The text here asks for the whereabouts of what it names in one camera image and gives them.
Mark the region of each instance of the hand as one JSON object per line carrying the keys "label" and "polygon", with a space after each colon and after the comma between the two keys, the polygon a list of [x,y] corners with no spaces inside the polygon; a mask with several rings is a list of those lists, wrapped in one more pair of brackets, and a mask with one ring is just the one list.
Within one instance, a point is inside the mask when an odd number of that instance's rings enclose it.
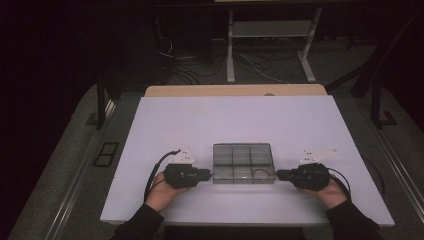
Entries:
{"label": "hand", "polygon": [[328,209],[334,208],[347,200],[343,190],[333,179],[330,179],[330,183],[327,187],[318,192],[300,188],[298,188],[298,190],[300,192],[314,195]]}
{"label": "hand", "polygon": [[190,188],[175,189],[166,181],[163,173],[158,173],[153,179],[153,188],[150,189],[149,196],[145,202],[146,205],[156,212],[162,212],[181,193],[187,192]]}

